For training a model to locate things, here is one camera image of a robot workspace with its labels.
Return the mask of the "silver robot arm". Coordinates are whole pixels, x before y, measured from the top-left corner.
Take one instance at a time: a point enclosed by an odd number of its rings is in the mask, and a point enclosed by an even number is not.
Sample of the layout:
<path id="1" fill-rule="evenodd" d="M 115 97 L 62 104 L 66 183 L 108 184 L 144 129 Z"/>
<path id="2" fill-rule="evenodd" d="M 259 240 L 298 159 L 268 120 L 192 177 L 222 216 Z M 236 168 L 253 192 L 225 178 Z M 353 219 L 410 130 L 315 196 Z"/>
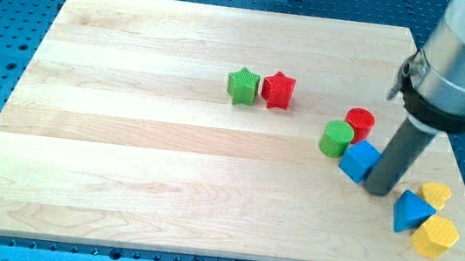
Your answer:
<path id="1" fill-rule="evenodd" d="M 465 0 L 451 0 L 434 31 L 401 65 L 406 123 L 427 134 L 465 133 Z"/>

